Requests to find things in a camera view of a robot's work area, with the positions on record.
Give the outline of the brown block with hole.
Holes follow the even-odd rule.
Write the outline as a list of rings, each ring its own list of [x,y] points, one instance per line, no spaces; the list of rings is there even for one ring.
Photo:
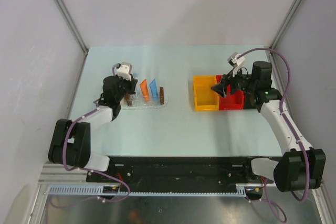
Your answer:
[[[125,96],[125,101],[126,101],[126,103],[127,103],[127,106],[132,106],[132,95],[130,95],[130,94],[126,94],[126,96]]]

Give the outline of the blue toothpaste tube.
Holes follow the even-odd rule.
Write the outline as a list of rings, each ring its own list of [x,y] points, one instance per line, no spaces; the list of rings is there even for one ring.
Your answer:
[[[149,84],[150,90],[151,90],[151,96],[154,101],[159,100],[159,93],[156,85],[156,80],[153,79],[151,83]]]

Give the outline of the clear plastic tray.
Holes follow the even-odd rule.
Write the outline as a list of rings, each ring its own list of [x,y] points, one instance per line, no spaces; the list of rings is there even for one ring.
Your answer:
[[[151,93],[149,93],[150,101],[145,102],[143,99],[142,92],[140,91],[140,97],[138,99],[134,98],[134,95],[132,95],[132,106],[127,106],[127,103],[125,101],[125,98],[121,100],[121,109],[123,110],[147,110],[147,109],[161,109],[165,107],[169,102],[169,96],[164,92],[164,98],[165,98],[165,104],[160,105],[160,98],[158,101],[154,101],[152,99]]]

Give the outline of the brown wooden block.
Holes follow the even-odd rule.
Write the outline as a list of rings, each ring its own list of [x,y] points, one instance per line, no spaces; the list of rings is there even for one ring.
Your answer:
[[[159,97],[160,97],[160,105],[165,104],[165,98],[164,98],[164,88],[160,87],[159,89]]]

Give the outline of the grey toothbrush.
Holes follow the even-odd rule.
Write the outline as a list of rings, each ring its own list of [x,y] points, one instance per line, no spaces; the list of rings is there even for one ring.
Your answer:
[[[137,81],[136,85],[135,85],[135,95],[134,98],[138,99],[140,97],[140,89],[139,89],[139,77],[138,77],[138,73],[134,72],[133,73],[133,77],[134,79]]]

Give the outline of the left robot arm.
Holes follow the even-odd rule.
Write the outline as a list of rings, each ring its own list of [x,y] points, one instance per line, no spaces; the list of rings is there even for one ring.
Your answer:
[[[56,122],[48,151],[48,160],[62,164],[67,171],[75,168],[97,170],[105,182],[115,178],[116,169],[109,165],[108,156],[91,150],[91,133],[117,118],[121,101],[135,94],[137,79],[132,74],[117,74],[103,80],[102,93],[96,107],[75,120],[59,119]]]

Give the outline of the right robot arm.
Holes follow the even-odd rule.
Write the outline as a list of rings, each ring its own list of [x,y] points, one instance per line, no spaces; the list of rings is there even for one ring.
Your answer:
[[[272,87],[271,63],[255,61],[250,74],[244,74],[236,60],[229,63],[233,69],[211,89],[223,98],[242,91],[250,106],[268,122],[282,153],[277,161],[266,157],[252,159],[242,169],[243,179],[254,183],[261,176],[268,178],[281,192],[319,188],[326,155],[322,149],[313,148],[294,124],[281,93]]]

